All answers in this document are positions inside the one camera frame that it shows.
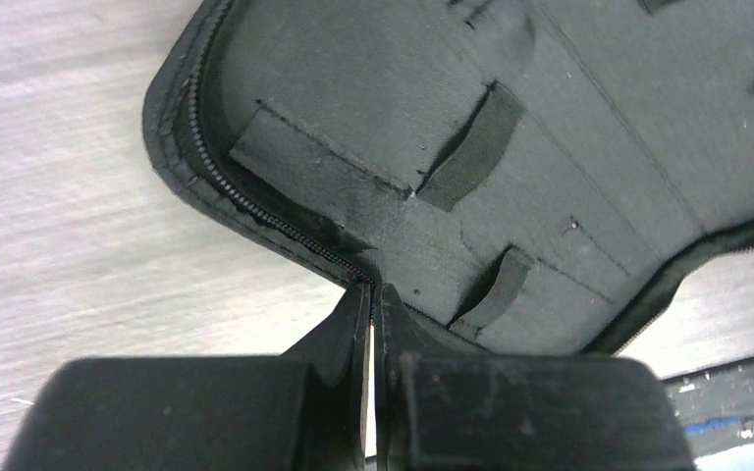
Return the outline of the black zip tool case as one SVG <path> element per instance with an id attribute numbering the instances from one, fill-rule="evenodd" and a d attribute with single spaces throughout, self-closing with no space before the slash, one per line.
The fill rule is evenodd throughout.
<path id="1" fill-rule="evenodd" d="M 206 1 L 142 129 L 178 197 L 328 280 L 612 353 L 754 247 L 754 1 Z"/>

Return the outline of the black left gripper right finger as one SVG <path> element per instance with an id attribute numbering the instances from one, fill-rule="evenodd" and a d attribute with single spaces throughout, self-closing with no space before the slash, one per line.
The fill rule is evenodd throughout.
<path id="1" fill-rule="evenodd" d="M 465 350 L 374 289 L 380 470 L 691 470 L 648 367 L 599 356 Z"/>

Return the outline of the black hair clip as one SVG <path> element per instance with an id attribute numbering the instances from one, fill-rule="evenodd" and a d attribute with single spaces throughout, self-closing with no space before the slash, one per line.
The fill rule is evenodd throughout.
<path id="1" fill-rule="evenodd" d="M 369 327 L 369 345 L 368 345 L 368 382 L 367 382 L 367 400 L 366 400 L 366 422 L 365 422 L 365 442 L 364 454 L 366 457 L 375 456 L 376 446 L 376 413 L 375 413 L 375 329 Z"/>

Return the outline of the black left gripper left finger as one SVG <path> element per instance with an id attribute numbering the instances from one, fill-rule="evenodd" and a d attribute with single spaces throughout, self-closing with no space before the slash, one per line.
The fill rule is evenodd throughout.
<path id="1" fill-rule="evenodd" d="M 48 380 L 7 470 L 361 470 L 369 285 L 278 355 L 89 357 Z"/>

